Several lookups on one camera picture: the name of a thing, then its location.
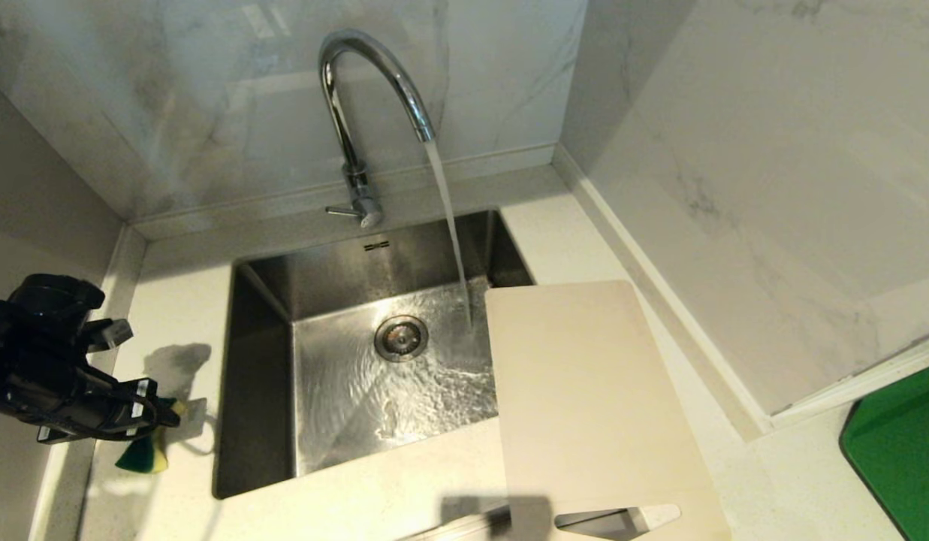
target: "sink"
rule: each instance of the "sink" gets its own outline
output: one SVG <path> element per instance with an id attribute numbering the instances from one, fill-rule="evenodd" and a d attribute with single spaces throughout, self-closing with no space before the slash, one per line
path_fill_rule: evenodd
<path id="1" fill-rule="evenodd" d="M 214 496 L 497 416 L 484 292 L 532 284 L 495 211 L 234 266 Z"/>

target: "marble tile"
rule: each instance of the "marble tile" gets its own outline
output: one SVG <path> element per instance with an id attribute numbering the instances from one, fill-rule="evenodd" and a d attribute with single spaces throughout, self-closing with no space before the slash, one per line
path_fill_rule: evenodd
<path id="1" fill-rule="evenodd" d="M 594 1 L 561 141 L 768 412 L 929 332 L 929 1 Z"/>
<path id="2" fill-rule="evenodd" d="M 0 0 L 0 89 L 125 219 L 340 181 L 316 71 L 359 28 L 422 92 L 447 159 L 557 140 L 585 0 Z M 386 82 L 341 61 L 371 171 L 426 163 Z"/>

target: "chrome faucet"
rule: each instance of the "chrome faucet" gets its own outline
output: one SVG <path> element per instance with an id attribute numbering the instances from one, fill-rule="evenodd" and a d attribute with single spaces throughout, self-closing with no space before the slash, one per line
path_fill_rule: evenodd
<path id="1" fill-rule="evenodd" d="M 430 119 L 424 109 L 420 93 L 414 86 L 410 76 L 403 69 L 401 62 L 394 58 L 392 52 L 381 45 L 381 42 L 371 38 L 358 30 L 341 30 L 329 34 L 321 44 L 320 72 L 321 85 L 324 88 L 324 98 L 327 99 L 327 109 L 330 109 L 330 119 L 333 120 L 337 140 L 341 144 L 344 154 L 344 178 L 347 180 L 348 190 L 351 193 L 351 208 L 327 207 L 327 213 L 335 215 L 357 216 L 362 228 L 378 225 L 385 214 L 381 203 L 374 198 L 374 191 L 368 184 L 366 165 L 357 157 L 354 150 L 354 141 L 351 139 L 351 130 L 344 120 L 341 109 L 340 96 L 337 93 L 337 79 L 334 73 L 334 59 L 344 52 L 361 55 L 371 62 L 382 75 L 388 79 L 401 103 L 407 112 L 410 123 L 421 143 L 434 140 L 434 130 L 430 127 Z"/>

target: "drain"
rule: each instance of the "drain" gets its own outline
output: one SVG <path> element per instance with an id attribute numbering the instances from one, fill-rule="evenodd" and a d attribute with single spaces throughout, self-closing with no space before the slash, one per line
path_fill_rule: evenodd
<path id="1" fill-rule="evenodd" d="M 395 363 L 412 360 L 427 347 L 427 326 L 413 316 L 393 316 L 374 335 L 378 354 Z"/>

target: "white countertop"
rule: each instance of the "white countertop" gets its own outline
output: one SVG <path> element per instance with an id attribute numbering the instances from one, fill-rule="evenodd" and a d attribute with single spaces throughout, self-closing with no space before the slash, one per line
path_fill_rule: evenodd
<path id="1" fill-rule="evenodd" d="M 553 168 L 468 180 L 451 195 L 457 213 L 501 210 L 539 284 L 628 279 Z M 442 216 L 436 189 L 382 204 L 386 227 Z M 440 524 L 447 497 L 505 496 L 497 419 L 227 500 L 211 495 L 231 264 L 357 234 L 351 220 L 310 212 L 148 246 L 129 318 L 135 337 L 114 376 L 199 366 L 192 381 L 186 370 L 171 374 L 189 383 L 190 400 L 206 398 L 209 418 L 202 435 L 169 446 L 170 468 L 158 476 L 114 468 L 124 445 L 98 444 L 81 539 L 390 541 Z M 838 451 L 846 410 L 743 443 L 643 305 L 736 539 L 900 539 Z"/>

